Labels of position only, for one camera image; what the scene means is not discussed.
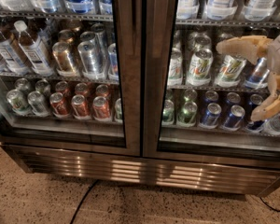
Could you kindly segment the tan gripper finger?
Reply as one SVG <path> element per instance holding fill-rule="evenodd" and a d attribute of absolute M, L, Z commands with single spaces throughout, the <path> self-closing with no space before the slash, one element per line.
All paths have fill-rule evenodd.
<path fill-rule="evenodd" d="M 216 45 L 219 54 L 239 55 L 252 64 L 258 58 L 267 56 L 267 49 L 273 41 L 265 35 L 248 35 L 223 40 Z"/>
<path fill-rule="evenodd" d="M 268 90 L 270 95 L 252 111 L 252 121 L 266 120 L 280 112 L 280 75 L 275 72 L 269 74 Z"/>

